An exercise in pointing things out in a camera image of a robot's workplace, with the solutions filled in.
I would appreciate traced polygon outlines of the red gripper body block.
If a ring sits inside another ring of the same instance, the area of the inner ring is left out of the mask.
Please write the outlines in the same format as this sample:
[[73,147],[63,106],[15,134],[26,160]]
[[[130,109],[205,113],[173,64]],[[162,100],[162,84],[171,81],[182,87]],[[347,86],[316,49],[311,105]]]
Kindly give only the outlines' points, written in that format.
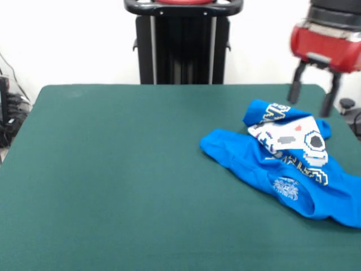
[[325,36],[307,28],[293,28],[290,48],[294,56],[308,62],[320,62],[341,73],[360,71],[360,41]]

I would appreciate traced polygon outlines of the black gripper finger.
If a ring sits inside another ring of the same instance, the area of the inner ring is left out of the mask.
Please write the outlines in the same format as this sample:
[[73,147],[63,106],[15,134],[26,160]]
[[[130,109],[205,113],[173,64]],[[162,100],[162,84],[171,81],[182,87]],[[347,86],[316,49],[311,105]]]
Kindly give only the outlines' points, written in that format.
[[295,70],[295,73],[293,76],[293,81],[292,81],[292,84],[290,86],[289,93],[287,96],[287,100],[291,104],[295,104],[298,101],[298,97],[300,95],[300,90],[301,90],[301,85],[302,85],[301,77],[302,77],[302,74],[303,74],[305,68],[306,68],[306,62],[304,60],[301,60],[298,67]]
[[325,94],[320,110],[321,117],[329,117],[341,84],[342,73],[333,72],[331,89]]

